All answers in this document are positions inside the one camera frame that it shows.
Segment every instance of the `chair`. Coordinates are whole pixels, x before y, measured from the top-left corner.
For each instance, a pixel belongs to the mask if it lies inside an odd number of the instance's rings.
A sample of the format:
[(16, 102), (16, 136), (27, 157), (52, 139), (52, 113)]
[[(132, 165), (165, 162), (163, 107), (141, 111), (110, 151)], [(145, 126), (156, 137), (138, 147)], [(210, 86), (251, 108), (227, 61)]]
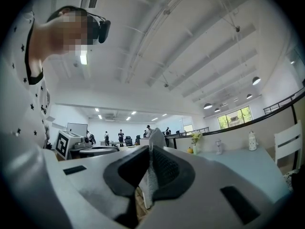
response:
[(135, 142), (140, 145), (140, 135), (137, 135), (136, 139), (135, 139)]
[(126, 136), (124, 141), (125, 141), (126, 146), (132, 146), (132, 139), (130, 136)]
[(301, 121), (280, 133), (274, 135), (275, 138), (275, 163), (278, 159), (283, 158), (289, 154), (299, 151), (299, 164), (297, 168), (301, 166), (302, 158), (302, 126)]

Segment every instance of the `whiteboard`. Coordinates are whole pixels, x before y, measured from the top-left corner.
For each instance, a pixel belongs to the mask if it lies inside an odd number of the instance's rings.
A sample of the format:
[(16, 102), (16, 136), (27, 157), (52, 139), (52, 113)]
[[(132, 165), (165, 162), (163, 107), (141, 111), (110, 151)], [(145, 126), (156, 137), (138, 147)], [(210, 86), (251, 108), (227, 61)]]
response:
[(73, 132), (80, 136), (86, 136), (87, 135), (87, 124), (76, 124), (76, 123), (68, 123), (67, 125), (67, 131)]

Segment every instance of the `vase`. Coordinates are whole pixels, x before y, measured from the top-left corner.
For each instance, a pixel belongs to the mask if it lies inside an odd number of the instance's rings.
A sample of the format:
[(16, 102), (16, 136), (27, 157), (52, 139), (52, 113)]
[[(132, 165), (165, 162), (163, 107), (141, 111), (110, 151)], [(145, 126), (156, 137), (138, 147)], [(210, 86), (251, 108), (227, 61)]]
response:
[(197, 154), (197, 148), (196, 145), (193, 146), (193, 153), (196, 155)]

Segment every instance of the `white chair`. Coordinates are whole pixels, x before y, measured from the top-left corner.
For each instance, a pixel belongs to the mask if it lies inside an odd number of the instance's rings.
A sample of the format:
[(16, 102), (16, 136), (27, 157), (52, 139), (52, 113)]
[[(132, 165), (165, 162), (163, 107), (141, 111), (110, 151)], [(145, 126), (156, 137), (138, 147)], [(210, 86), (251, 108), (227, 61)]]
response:
[(301, 166), (302, 159), (302, 126), (301, 121), (280, 133), (274, 135), (275, 138), (275, 163), (278, 159), (290, 155), (298, 150), (299, 164), (297, 168)]

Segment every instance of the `office chair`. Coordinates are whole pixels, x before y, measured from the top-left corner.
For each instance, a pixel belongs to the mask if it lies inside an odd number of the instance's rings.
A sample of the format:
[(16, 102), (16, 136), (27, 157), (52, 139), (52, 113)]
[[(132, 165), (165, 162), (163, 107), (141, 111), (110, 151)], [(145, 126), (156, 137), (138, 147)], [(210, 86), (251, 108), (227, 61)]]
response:
[(135, 142), (140, 145), (140, 135), (137, 135), (136, 139), (135, 139)]
[(130, 136), (126, 136), (124, 141), (126, 146), (132, 146), (132, 139), (130, 138)]

